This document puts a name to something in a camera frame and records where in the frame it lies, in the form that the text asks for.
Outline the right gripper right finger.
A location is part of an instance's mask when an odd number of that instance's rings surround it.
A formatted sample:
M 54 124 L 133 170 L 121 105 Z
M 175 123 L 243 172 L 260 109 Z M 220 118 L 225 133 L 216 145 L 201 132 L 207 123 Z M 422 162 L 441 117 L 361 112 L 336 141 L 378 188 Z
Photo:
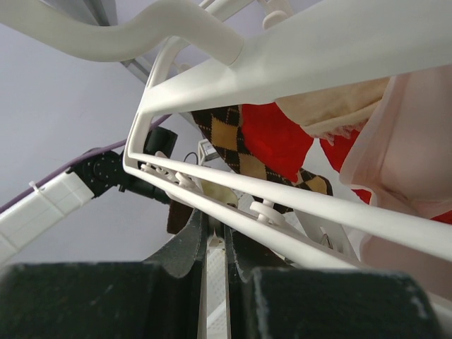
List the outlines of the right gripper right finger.
M 224 228 L 231 338 L 442 338 L 423 289 L 408 275 L 314 270 Z

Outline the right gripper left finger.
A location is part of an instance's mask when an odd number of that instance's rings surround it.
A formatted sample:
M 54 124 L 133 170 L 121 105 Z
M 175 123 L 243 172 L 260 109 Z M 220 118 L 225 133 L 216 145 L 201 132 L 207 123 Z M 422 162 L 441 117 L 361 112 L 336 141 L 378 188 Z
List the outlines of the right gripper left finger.
M 207 217 L 141 262 L 31 263 L 1 271 L 2 338 L 204 338 Z

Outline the pale green sock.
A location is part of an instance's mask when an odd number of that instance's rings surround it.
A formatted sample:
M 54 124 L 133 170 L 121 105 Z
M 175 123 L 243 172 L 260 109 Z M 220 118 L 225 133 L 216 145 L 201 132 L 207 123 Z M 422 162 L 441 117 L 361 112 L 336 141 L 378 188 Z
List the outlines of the pale green sock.
M 201 187 L 206 196 L 235 208 L 239 206 L 239 199 L 230 188 L 203 179 Z

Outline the white clip sock hanger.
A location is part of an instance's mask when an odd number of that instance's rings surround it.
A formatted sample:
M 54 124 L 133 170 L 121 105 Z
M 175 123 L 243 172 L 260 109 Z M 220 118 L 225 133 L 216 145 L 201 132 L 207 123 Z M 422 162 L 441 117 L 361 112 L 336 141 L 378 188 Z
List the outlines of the white clip sock hanger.
M 272 101 L 282 103 L 283 112 L 295 118 L 302 94 L 448 65 L 450 13 L 450 1 L 323 1 L 247 41 L 190 1 L 157 1 L 131 22 L 111 27 L 79 22 L 41 1 L 1 2 L 4 25 L 80 59 L 124 61 L 172 36 L 202 49 L 208 61 L 145 89 L 126 141 L 125 172 L 300 265 L 331 268 L 351 262 L 214 201 L 191 188 L 192 179 L 230 186 L 445 260 L 451 259 L 451 227 L 146 155 L 150 123 L 163 114 Z

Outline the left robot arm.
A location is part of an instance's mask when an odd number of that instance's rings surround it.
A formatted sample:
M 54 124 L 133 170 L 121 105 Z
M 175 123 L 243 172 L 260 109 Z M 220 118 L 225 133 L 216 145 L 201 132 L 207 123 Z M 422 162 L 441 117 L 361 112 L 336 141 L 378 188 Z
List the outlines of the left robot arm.
M 94 148 L 64 165 L 50 178 L 38 183 L 1 207 L 1 262 L 18 254 L 35 238 L 69 214 L 108 190 L 154 199 L 168 205 L 170 198 L 163 190 L 124 171 L 118 145 Z

